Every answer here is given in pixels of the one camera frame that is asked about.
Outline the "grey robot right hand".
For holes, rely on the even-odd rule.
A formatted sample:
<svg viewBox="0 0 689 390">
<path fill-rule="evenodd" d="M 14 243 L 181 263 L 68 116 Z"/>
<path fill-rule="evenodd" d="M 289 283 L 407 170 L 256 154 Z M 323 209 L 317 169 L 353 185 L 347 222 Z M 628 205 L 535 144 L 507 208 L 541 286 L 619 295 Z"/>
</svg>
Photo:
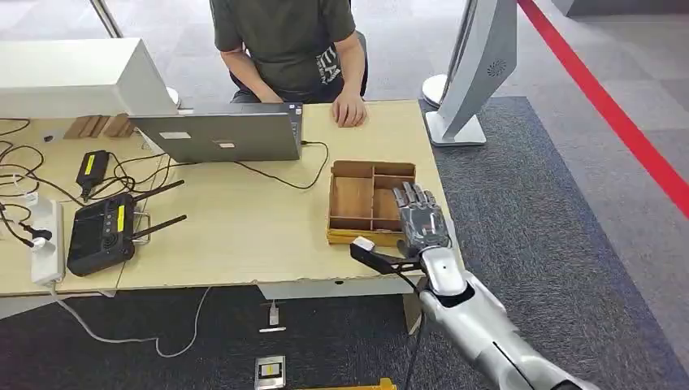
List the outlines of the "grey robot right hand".
<svg viewBox="0 0 689 390">
<path fill-rule="evenodd" d="M 401 254 L 417 258 L 425 249 L 451 246 L 444 213 L 431 191 L 410 182 L 392 191 L 405 235 L 397 245 Z"/>
</svg>

